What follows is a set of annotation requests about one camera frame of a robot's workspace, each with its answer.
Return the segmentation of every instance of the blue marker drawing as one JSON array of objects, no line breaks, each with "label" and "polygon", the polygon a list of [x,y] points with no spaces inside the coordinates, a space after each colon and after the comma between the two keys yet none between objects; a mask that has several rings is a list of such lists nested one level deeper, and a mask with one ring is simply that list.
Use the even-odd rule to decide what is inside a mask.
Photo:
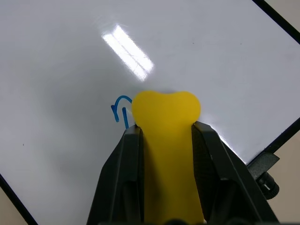
[{"label": "blue marker drawing", "polygon": [[[114,114],[114,118],[115,118],[116,122],[119,122],[119,121],[120,121],[120,119],[119,119],[119,117],[118,117],[117,109],[118,109],[118,104],[119,104],[119,102],[120,102],[120,100],[121,100],[122,98],[124,98],[124,99],[126,99],[128,102],[132,103],[131,98],[128,97],[128,96],[126,96],[126,95],[121,95],[120,97],[117,98],[115,104],[111,106],[112,112],[113,112],[113,114]],[[123,113],[123,118],[124,118],[125,128],[127,129],[127,128],[129,128],[129,124],[128,124],[127,113],[126,113],[126,108],[125,108],[125,107],[122,108],[122,113]]]}]

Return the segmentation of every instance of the whiteboard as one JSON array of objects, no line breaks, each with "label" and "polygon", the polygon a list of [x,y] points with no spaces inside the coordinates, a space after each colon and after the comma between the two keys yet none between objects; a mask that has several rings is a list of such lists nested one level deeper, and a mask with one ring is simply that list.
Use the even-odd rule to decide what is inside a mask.
[{"label": "whiteboard", "polygon": [[192,92],[246,164],[300,115],[300,46],[251,0],[2,1],[0,33],[0,173],[41,225],[86,223],[122,95]]}]

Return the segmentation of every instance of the yellow foam toy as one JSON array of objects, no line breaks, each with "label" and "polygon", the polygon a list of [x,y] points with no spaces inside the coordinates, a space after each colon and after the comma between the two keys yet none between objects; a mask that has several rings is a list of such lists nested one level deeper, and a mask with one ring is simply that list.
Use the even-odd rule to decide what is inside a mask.
[{"label": "yellow foam toy", "polygon": [[202,223],[191,134],[200,115],[198,99],[186,91],[143,91],[134,98],[132,113],[144,137],[145,222]]}]

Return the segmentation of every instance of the table surface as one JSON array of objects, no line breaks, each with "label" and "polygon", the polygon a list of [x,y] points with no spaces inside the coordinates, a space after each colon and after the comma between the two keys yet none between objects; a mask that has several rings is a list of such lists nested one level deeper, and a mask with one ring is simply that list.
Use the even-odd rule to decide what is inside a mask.
[{"label": "table surface", "polygon": [[251,0],[2,1],[0,32],[0,173],[39,224],[86,223],[119,96],[192,92],[245,164],[300,115],[300,45]]}]

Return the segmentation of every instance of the yellow bone-shaped object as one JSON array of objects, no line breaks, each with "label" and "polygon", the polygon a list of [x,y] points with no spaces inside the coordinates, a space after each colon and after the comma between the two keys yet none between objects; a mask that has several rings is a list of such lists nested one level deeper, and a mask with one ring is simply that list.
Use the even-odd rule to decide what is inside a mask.
[{"label": "yellow bone-shaped object", "polygon": [[191,134],[200,116],[198,99],[187,91],[143,91],[134,98],[132,113],[144,137],[145,222],[202,223]]}]

